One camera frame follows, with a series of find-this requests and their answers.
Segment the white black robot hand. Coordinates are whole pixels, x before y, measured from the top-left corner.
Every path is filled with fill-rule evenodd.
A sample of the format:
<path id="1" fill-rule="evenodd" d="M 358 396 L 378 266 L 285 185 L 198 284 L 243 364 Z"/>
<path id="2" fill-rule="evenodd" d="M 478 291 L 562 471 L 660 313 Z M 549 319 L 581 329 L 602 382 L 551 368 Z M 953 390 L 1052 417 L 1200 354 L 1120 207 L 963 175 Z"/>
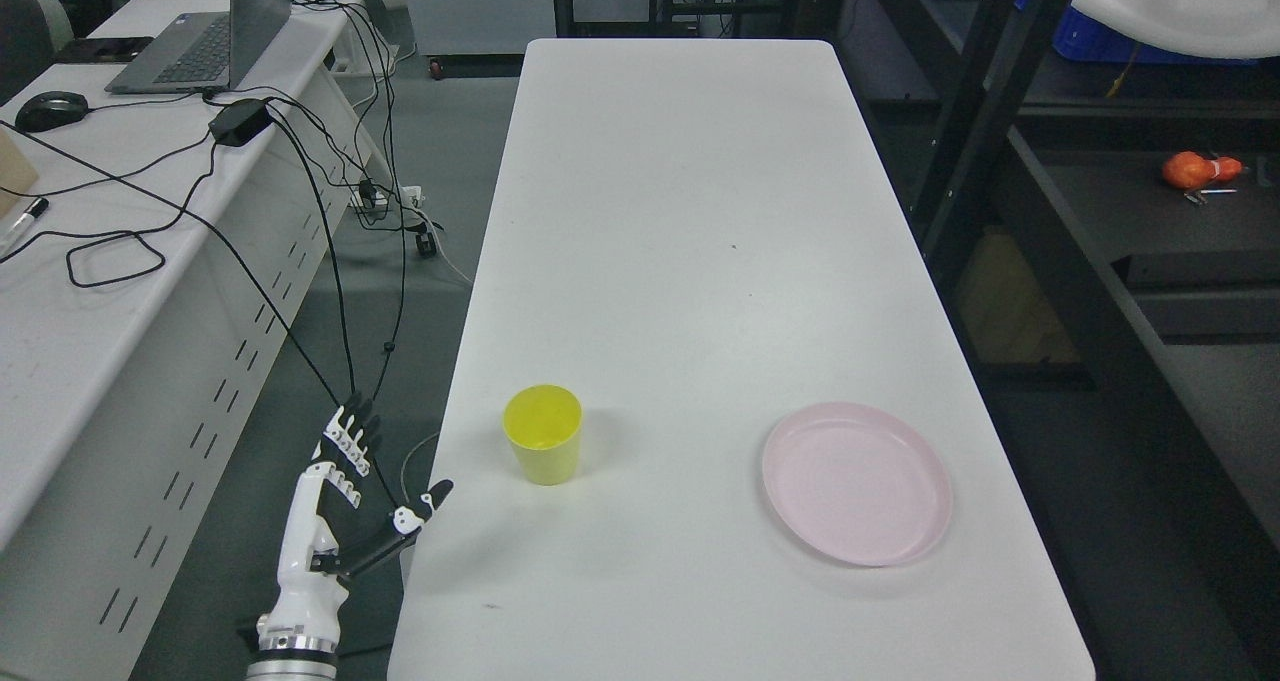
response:
<path id="1" fill-rule="evenodd" d="M 375 533 L 342 541 L 323 513 L 323 495 L 360 509 L 381 440 L 371 407 L 358 393 L 340 403 L 297 477 L 276 565 L 279 594 L 255 626 L 253 663 L 273 673 L 288 664 L 337 667 L 338 614 L 349 584 L 413 545 L 454 488 L 443 479 L 413 501 L 394 501 Z"/>

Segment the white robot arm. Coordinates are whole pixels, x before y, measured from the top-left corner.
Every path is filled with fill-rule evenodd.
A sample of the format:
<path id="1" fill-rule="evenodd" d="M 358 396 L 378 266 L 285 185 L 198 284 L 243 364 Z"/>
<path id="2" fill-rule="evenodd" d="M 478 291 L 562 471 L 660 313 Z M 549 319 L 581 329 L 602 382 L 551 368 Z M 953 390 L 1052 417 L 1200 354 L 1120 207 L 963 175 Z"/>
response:
<path id="1" fill-rule="evenodd" d="M 335 680 L 338 655 L 308 649 L 269 649 L 253 655 L 244 680 Z"/>

